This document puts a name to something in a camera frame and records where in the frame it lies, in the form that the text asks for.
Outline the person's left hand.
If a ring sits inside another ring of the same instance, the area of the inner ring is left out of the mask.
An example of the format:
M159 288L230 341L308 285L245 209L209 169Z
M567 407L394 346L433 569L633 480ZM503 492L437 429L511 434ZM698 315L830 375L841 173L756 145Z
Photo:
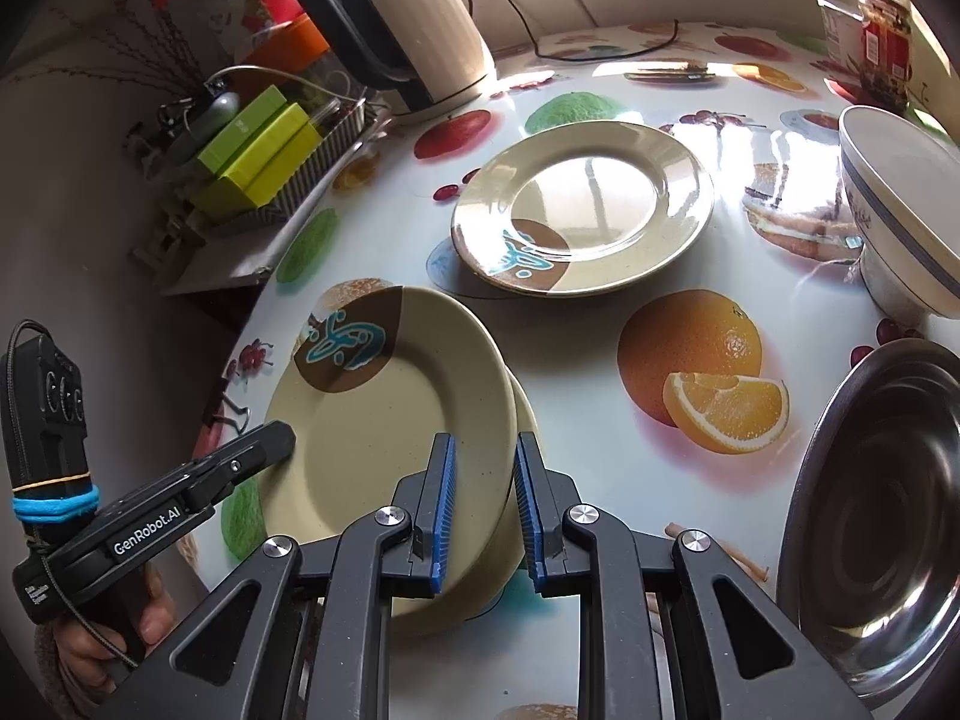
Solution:
M146 651L151 652L171 634L178 615L163 578L151 562L142 571L146 589L137 631ZM89 718L116 689L116 679L107 665L127 645L121 634L96 624L93 635L70 614L60 616L34 631L34 653L43 678L43 693L59 718Z

